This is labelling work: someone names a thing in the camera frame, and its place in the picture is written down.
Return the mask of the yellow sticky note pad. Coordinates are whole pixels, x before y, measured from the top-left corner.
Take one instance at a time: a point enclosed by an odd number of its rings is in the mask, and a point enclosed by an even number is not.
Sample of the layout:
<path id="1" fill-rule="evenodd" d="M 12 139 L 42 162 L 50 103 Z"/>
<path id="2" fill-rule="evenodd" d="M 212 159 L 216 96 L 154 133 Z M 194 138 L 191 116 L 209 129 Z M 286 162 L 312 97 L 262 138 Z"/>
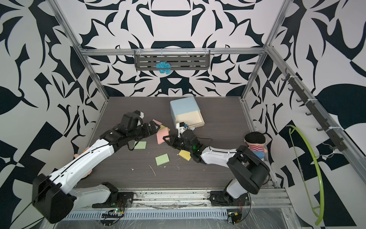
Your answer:
<path id="1" fill-rule="evenodd" d="M 164 126 L 164 125 L 160 125 L 160 129 L 159 129 L 159 131 L 164 131 L 164 130 L 166 130 L 167 132 L 170 132 L 170 129 L 169 128 L 167 128 L 166 126 Z"/>

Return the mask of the pink sticky note pad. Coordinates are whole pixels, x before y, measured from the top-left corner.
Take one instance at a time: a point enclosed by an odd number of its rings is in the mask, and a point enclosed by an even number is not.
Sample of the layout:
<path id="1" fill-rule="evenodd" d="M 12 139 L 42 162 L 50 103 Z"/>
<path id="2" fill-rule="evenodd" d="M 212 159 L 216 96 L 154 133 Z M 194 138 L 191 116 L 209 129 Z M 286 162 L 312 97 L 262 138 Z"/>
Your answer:
<path id="1" fill-rule="evenodd" d="M 159 126 L 161 126 L 162 125 L 162 123 L 161 122 L 159 122 L 159 121 L 157 121 L 157 120 L 155 120 L 155 119 L 153 119 L 152 121 L 154 121 L 157 125 L 159 125 Z"/>

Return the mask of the cream drawer tray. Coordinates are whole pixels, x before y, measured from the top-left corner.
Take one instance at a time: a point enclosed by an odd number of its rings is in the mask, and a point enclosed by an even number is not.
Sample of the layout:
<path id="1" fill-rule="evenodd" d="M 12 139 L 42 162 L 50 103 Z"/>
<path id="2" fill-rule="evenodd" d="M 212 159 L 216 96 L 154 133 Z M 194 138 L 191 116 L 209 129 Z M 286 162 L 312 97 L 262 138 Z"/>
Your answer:
<path id="1" fill-rule="evenodd" d="M 176 121 L 176 123 L 184 122 L 189 127 L 194 127 L 194 128 L 203 127 L 205 125 L 201 111 L 192 111 L 192 112 L 176 115 L 175 121 Z"/>

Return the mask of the light blue drawer box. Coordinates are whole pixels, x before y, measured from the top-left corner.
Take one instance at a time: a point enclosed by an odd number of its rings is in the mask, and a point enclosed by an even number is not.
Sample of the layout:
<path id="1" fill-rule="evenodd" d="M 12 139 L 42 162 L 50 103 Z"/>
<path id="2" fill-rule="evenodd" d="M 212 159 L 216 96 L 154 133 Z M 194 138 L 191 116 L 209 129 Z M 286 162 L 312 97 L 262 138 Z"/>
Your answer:
<path id="1" fill-rule="evenodd" d="M 173 123 L 176 125 L 175 116 L 192 111 L 200 111 L 200 108 L 194 97 L 186 97 L 170 102 L 171 115 Z"/>

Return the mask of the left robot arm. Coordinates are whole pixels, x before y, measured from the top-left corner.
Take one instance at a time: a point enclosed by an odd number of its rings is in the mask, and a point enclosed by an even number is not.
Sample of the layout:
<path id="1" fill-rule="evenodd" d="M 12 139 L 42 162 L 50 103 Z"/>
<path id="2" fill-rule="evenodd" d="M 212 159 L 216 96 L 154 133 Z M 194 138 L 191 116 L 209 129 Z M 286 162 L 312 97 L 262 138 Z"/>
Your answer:
<path id="1" fill-rule="evenodd" d="M 63 220 L 70 212 L 90 205 L 112 207 L 120 199 L 117 188 L 109 182 L 76 189 L 77 183 L 98 164 L 130 141 L 155 135 L 160 126 L 154 121 L 127 129 L 122 125 L 106 131 L 85 152 L 59 170 L 40 174 L 32 183 L 32 205 L 51 224 Z"/>

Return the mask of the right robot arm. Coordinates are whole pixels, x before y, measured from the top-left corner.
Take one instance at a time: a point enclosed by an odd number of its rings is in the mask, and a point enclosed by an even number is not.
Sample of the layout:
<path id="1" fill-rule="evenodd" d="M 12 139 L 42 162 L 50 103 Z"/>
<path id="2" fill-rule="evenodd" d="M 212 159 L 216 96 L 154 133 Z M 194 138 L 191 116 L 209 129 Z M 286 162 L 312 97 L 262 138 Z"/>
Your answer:
<path id="1" fill-rule="evenodd" d="M 230 169 L 235 179 L 223 191 L 225 202 L 237 200 L 244 194 L 258 194 L 265 179 L 270 174 L 269 167 L 246 146 L 237 149 L 218 149 L 205 146 L 191 130 L 180 135 L 163 137 L 167 145 L 189 152 L 196 163 L 217 165 Z"/>

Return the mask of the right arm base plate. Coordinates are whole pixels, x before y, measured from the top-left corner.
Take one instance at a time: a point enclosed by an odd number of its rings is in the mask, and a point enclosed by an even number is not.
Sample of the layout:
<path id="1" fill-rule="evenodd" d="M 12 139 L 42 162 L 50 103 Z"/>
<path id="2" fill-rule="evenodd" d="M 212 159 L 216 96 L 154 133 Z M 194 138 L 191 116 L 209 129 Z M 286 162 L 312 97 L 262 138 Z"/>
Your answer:
<path id="1" fill-rule="evenodd" d="M 231 197 L 226 191 L 211 191 L 209 200 L 212 206 L 248 206 L 251 202 L 247 193 L 239 198 Z"/>

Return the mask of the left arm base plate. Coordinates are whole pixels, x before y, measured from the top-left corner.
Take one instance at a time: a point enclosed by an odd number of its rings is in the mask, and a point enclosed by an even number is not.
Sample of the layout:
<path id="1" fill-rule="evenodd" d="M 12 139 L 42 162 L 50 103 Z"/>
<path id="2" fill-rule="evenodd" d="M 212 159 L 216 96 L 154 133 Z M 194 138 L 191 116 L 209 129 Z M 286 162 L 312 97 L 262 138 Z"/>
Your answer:
<path id="1" fill-rule="evenodd" d="M 121 208 L 133 203 L 134 192 L 121 192 L 109 182 L 104 182 L 102 185 L 106 186 L 111 193 L 105 202 L 93 204 L 93 208 Z"/>

